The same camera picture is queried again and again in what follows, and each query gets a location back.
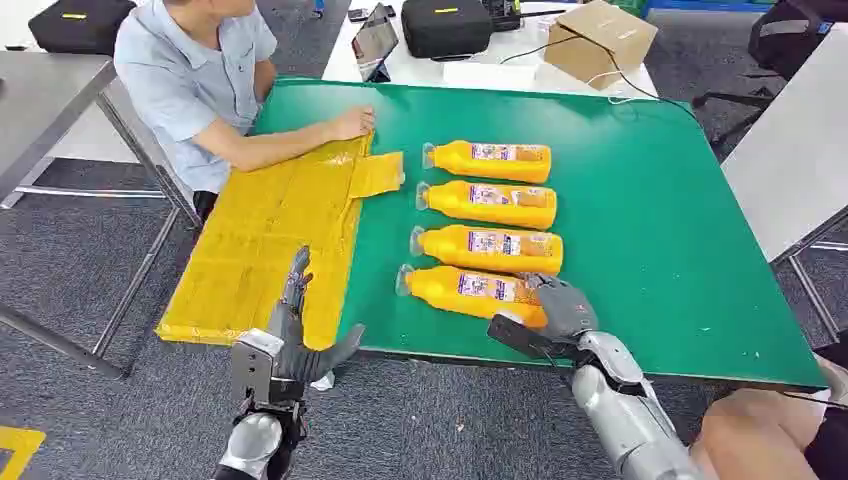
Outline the person's right hand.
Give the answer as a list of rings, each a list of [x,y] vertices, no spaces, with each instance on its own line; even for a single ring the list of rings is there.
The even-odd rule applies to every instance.
[[[343,141],[367,135],[374,130],[375,112],[370,106],[358,106],[328,122],[330,141]]]

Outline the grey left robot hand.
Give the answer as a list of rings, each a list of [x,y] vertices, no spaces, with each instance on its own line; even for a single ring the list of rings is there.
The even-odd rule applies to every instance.
[[[303,308],[307,285],[312,274],[308,246],[300,247],[294,255],[281,298],[272,309],[268,326],[271,333],[283,342],[279,353],[277,376],[304,384],[319,381],[335,367],[349,360],[359,349],[366,327],[355,324],[346,336],[324,350],[315,350],[304,343]]]

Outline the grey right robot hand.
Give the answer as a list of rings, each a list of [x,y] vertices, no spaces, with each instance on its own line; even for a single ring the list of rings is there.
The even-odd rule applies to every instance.
[[[546,324],[532,330],[554,342],[576,343],[588,331],[599,329],[594,308],[585,294],[557,276],[543,273],[519,275],[539,300]]]

